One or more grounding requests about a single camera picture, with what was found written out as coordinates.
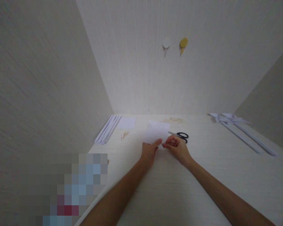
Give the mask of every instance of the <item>yellow wall hook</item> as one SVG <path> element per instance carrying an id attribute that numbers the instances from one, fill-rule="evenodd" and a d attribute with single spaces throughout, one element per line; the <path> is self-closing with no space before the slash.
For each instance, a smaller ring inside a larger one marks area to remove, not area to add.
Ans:
<path id="1" fill-rule="evenodd" d="M 186 45 L 188 44 L 188 39 L 187 38 L 183 38 L 181 41 L 180 41 L 180 48 L 181 48 L 181 52 L 180 52 L 180 56 L 182 55 L 183 53 L 183 50 L 185 49 Z"/>

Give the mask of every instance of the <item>hand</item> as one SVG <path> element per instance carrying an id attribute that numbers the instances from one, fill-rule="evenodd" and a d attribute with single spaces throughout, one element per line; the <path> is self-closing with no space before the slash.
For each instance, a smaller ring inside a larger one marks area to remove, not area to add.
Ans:
<path id="1" fill-rule="evenodd" d="M 163 144 L 163 147 L 169 149 L 173 156 L 185 167 L 190 162 L 194 161 L 188 151 L 185 141 L 176 135 L 169 136 Z"/>
<path id="2" fill-rule="evenodd" d="M 145 163 L 147 167 L 151 167 L 154 161 L 155 152 L 158 149 L 158 145 L 160 145 L 162 139 L 158 139 L 153 144 L 147 144 L 145 142 L 142 143 L 142 151 L 140 161 Z"/>

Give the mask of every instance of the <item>white paper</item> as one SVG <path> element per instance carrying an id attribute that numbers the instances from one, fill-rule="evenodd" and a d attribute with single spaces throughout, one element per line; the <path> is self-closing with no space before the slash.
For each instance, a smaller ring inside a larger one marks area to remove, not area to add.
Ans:
<path id="1" fill-rule="evenodd" d="M 98 136 L 95 139 L 95 142 L 97 142 L 100 138 L 100 136 L 103 134 L 104 130 L 107 128 L 109 122 L 111 121 L 113 115 L 110 116 L 110 118 L 108 119 L 108 121 L 106 122 L 106 124 L 104 125 L 104 127 L 102 128 L 102 130 L 100 131 L 100 133 L 98 134 Z"/>
<path id="2" fill-rule="evenodd" d="M 117 123 L 121 119 L 121 116 L 111 115 L 105 126 L 102 128 L 101 132 L 98 134 L 95 139 L 96 143 L 104 144 L 107 143 L 110 138 L 113 130 L 115 129 Z"/>
<path id="3" fill-rule="evenodd" d="M 272 156 L 277 156 L 278 153 L 276 153 L 274 150 L 272 150 L 270 147 L 266 146 L 264 143 L 262 143 L 258 138 L 253 136 L 251 133 L 249 133 L 246 129 L 240 126 L 240 122 L 243 123 L 251 123 L 248 121 L 245 121 L 243 118 L 238 118 L 234 114 L 228 114 L 228 113 L 222 113 L 227 120 L 229 120 L 229 123 L 233 123 L 237 128 L 239 128 L 241 131 L 243 131 L 246 135 L 248 135 L 254 142 L 256 142 L 260 147 L 262 147 L 268 154 Z"/>
<path id="4" fill-rule="evenodd" d="M 245 121 L 243 118 L 238 118 L 234 114 L 228 114 L 228 113 L 222 113 L 225 117 L 221 116 L 220 114 L 216 113 L 209 113 L 209 115 L 215 117 L 217 122 L 220 122 L 222 125 L 224 125 L 226 128 L 228 128 L 233 134 L 235 134 L 237 137 L 239 137 L 244 143 L 246 143 L 251 149 L 253 149 L 257 153 L 262 153 L 261 150 L 251 145 L 243 136 L 237 134 L 234 132 L 230 127 L 229 124 L 234 124 L 237 128 L 239 128 L 241 131 L 243 131 L 246 135 L 248 135 L 253 141 L 255 141 L 259 146 L 261 146 L 267 153 L 269 153 L 272 156 L 277 156 L 278 153 L 276 153 L 274 150 L 266 146 L 264 143 L 262 143 L 258 138 L 250 134 L 247 130 L 245 130 L 243 127 L 240 126 L 239 122 L 243 123 L 251 123 L 248 121 Z"/>
<path id="5" fill-rule="evenodd" d="M 118 123 L 118 129 L 134 129 L 136 117 L 124 118 L 122 117 Z"/>
<path id="6" fill-rule="evenodd" d="M 169 129 L 170 124 L 168 123 L 149 120 L 149 125 L 144 135 L 143 142 L 152 144 L 158 139 L 162 139 L 162 143 L 165 143 L 168 138 Z"/>
<path id="7" fill-rule="evenodd" d="M 112 126 L 110 133 L 107 135 L 104 143 L 107 143 L 108 139 L 110 138 L 112 132 L 114 131 L 114 128 L 116 127 L 116 125 L 117 125 L 117 123 L 119 122 L 120 119 L 121 119 L 121 116 L 118 116 L 117 119 L 116 119 L 116 122 Z"/>

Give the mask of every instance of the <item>table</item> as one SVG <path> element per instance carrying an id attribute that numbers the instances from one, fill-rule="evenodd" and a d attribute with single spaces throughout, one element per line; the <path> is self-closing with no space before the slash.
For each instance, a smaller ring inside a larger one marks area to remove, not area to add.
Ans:
<path id="1" fill-rule="evenodd" d="M 107 144 L 96 143 L 91 148 L 89 153 L 108 153 L 108 183 L 76 225 L 140 158 L 143 134 L 150 119 L 170 123 L 172 132 L 187 133 L 190 136 L 189 152 L 202 167 L 274 224 L 283 225 L 282 148 L 242 125 L 279 156 L 272 157 L 266 152 L 256 154 L 207 115 L 122 116 L 136 117 L 135 128 L 116 127 Z M 122 141 L 124 131 L 130 133 Z M 195 177 L 167 150 L 158 149 L 152 168 L 128 203 L 118 225 L 231 224 Z"/>

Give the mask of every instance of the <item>paper bow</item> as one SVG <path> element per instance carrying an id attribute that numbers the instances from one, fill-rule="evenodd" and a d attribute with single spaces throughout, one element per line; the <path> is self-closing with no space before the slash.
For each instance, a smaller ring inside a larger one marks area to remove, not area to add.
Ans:
<path id="1" fill-rule="evenodd" d="M 238 118 L 234 114 L 222 113 L 225 117 L 221 116 L 221 114 L 209 113 L 211 116 L 215 117 L 216 122 L 223 121 L 225 123 L 235 123 L 235 122 L 243 122 L 243 123 L 252 123 L 244 120 L 243 118 Z"/>

